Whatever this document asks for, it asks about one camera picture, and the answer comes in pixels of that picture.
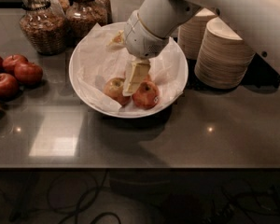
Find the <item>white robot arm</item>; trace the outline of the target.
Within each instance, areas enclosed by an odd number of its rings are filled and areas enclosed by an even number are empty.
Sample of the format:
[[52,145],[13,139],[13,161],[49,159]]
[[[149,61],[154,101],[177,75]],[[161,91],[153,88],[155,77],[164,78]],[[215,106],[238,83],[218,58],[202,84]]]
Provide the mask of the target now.
[[144,0],[125,22],[121,45],[136,58],[154,58],[171,33],[203,7],[280,74],[280,0]]

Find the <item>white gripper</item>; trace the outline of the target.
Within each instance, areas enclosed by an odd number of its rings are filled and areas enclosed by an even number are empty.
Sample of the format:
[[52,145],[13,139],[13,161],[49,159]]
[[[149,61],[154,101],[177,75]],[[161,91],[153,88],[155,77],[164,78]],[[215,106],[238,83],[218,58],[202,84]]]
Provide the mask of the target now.
[[149,74],[150,59],[157,57],[169,43],[168,38],[158,38],[152,34],[138,18],[138,11],[135,10],[126,21],[124,29],[108,43],[109,47],[124,46],[134,57],[141,58],[128,61],[125,66],[126,78],[123,84],[123,95],[131,96],[139,88],[143,81],[141,78]]

